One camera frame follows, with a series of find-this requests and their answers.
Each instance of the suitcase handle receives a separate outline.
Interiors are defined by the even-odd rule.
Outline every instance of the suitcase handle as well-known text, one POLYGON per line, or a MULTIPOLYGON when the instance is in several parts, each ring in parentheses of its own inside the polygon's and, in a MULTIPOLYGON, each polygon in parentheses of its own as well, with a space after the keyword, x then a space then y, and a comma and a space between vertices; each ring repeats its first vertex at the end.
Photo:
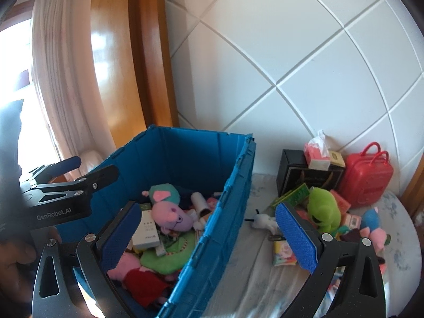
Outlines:
POLYGON ((380 156, 382 156, 383 154, 386 155, 386 161, 384 162, 385 164, 389 163, 389 152, 388 151, 382 151, 376 154, 376 156, 374 158, 372 158, 371 162, 370 162, 370 166, 374 163, 374 161, 379 158, 380 156))
POLYGON ((360 156, 364 156, 367 153, 368 149, 370 149, 372 146, 377 146, 377 148, 378 148, 377 153, 381 153, 380 144, 378 142, 371 142, 368 146, 366 146, 364 148, 364 150, 361 152, 360 156))

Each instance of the green plush toy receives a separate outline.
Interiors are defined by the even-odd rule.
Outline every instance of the green plush toy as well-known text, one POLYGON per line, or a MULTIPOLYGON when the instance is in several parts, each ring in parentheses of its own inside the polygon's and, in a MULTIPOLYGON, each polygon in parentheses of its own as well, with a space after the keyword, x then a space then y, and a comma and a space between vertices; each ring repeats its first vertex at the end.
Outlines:
POLYGON ((171 246, 165 246, 167 253, 164 256, 156 256, 154 248, 144 251, 140 258, 140 264, 159 274, 169 275, 184 267, 195 247, 195 232, 190 230, 181 233, 178 240, 171 246))
POLYGON ((319 188, 311 190, 308 215, 321 233, 331 233, 340 226, 341 213, 330 191, 319 188))

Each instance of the green book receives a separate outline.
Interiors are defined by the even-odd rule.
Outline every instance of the green book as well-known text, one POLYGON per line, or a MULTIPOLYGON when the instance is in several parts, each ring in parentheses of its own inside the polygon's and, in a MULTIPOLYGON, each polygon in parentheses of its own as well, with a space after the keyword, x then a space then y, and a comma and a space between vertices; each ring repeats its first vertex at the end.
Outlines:
POLYGON ((282 202, 289 203, 293 208, 296 207, 299 203, 302 203, 304 199, 309 196, 308 185, 303 183, 298 188, 291 190, 281 197, 276 198, 272 203, 271 207, 274 209, 282 202))

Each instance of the pink plush toy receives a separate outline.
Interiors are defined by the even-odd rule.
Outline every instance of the pink plush toy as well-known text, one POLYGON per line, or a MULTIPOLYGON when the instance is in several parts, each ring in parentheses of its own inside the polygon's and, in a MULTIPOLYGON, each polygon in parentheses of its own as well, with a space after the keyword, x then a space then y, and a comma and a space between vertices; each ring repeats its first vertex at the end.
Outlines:
POLYGON ((160 201, 156 202, 152 208, 152 218, 160 226, 163 234, 167 235, 171 229, 185 232, 193 227, 193 219, 184 213, 178 205, 160 201))
POLYGON ((122 282, 131 270, 139 268, 140 259, 133 254, 124 252, 115 269, 108 270, 107 274, 111 280, 122 282))
POLYGON ((363 214, 359 233, 362 238, 368 238, 372 241, 375 252, 384 250, 387 233, 380 227, 380 218, 378 216, 377 207, 367 210, 363 214))

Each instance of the blue plastic crate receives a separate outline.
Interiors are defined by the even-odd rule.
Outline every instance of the blue plastic crate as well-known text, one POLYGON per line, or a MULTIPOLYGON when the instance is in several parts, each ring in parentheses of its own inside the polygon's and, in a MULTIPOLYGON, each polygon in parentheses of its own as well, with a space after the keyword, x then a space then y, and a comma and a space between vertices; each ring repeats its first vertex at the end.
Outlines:
MULTIPOLYGON (((128 201, 152 185, 223 191, 203 237, 158 314, 160 318, 200 317, 224 273, 243 222, 255 149, 252 135, 152 126, 99 166, 116 165, 118 180, 93 195, 91 216, 57 226, 62 239, 74 242, 87 233, 98 233, 128 201)), ((143 311, 137 316, 151 317, 143 311)))

